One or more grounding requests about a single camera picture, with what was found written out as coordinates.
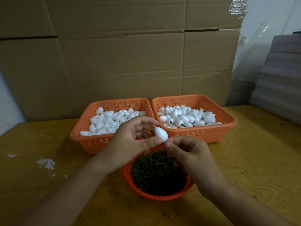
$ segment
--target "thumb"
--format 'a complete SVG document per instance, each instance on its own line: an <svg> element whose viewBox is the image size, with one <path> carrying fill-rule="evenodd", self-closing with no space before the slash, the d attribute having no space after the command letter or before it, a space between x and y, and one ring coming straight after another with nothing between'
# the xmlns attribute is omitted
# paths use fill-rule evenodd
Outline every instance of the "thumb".
<svg viewBox="0 0 301 226"><path fill-rule="evenodd" d="M141 143L141 150L143 149L143 151L163 143L163 140L160 137L150 137L139 141Z"/></svg>
<svg viewBox="0 0 301 226"><path fill-rule="evenodd" d="M184 157L186 155L186 152L183 151L181 148L177 147L171 142L165 142L164 147L166 148L166 151L168 154L170 154L172 157L174 157L176 160L178 160L181 164L183 164Z"/></svg>

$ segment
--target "wooden table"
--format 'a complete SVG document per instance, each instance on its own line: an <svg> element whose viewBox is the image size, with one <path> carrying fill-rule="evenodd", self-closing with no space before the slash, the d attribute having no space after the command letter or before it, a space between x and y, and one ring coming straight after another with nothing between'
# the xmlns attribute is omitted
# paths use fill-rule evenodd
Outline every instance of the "wooden table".
<svg viewBox="0 0 301 226"><path fill-rule="evenodd" d="M210 144L226 177L295 224L301 222L301 128L253 105L225 108L238 119ZM91 158L69 139L77 119L22 123L0 137L0 225L15 225ZM54 169L37 161L51 159ZM157 202L140 197L122 170L109 174L75 225L231 225L197 187Z"/></svg>

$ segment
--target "right hand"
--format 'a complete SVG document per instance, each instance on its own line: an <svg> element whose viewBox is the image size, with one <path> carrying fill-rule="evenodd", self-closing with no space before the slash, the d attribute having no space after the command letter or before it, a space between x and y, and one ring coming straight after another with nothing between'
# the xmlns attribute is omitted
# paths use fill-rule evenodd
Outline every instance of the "right hand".
<svg viewBox="0 0 301 226"><path fill-rule="evenodd" d="M176 159L175 166L183 166L205 198L210 199L227 184L205 141L187 136L171 137L164 147L167 156Z"/></svg>

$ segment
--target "orange plastic basket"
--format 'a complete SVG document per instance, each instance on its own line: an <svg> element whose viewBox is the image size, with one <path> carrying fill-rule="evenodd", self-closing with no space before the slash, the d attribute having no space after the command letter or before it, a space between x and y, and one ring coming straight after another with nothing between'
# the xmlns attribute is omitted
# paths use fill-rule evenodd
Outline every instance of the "orange plastic basket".
<svg viewBox="0 0 301 226"><path fill-rule="evenodd" d="M146 115L152 118L154 117L151 104L146 98L128 98L128 99L118 99L118 100L107 100L107 101L98 101L93 102L87 106L75 126L70 132L70 139L76 142L80 142L86 152L89 154L97 154L104 148L109 140L114 135L104 134L96 136L85 136L82 137L79 135L80 131L87 131L90 126L90 118L95 115L95 111L98 107L102 107L104 111L113 110L118 112L122 109L128 110L133 108L134 111L146 111Z"/></svg>
<svg viewBox="0 0 301 226"><path fill-rule="evenodd" d="M186 105L192 109L203 108L205 111L211 111L215 114L216 122L221 122L222 124L192 128L166 128L163 126L157 111L161 107L174 107L176 105ZM228 129L237 125L237 120L234 117L204 95L182 95L154 98L151 101L151 106L156 120L160 123L159 127L164 129L168 133L169 137L192 136L205 140L207 143L213 143L221 141Z"/></svg>

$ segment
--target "orange bowl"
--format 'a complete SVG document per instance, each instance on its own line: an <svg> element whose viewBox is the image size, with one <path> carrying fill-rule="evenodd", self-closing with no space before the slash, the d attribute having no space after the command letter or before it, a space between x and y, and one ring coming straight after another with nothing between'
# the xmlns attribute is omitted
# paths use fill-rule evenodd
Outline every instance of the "orange bowl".
<svg viewBox="0 0 301 226"><path fill-rule="evenodd" d="M148 155L148 154L151 154L152 152L156 152L156 151L165 151L165 149L163 148L162 145L159 145L157 147L151 148L148 152L144 152L142 154ZM136 159L140 155L141 154L137 155L132 161L130 161L128 164L126 164L123 167L123 176L126 179L127 183L130 185L130 187L136 193L140 194L141 196L146 197L146 198L151 199L151 200L155 200L155 201L169 201L169 200L173 200L173 199L176 199L178 197L181 197L188 190L190 190L190 188L194 184L194 182L192 181L192 179L188 176L188 180L187 180L186 185L184 186L184 188L180 192L172 194L172 195L168 195L168 196L154 196L154 195L150 195L150 194L147 194L147 193L141 191L133 183L133 177L132 177L132 164L136 161Z"/></svg>

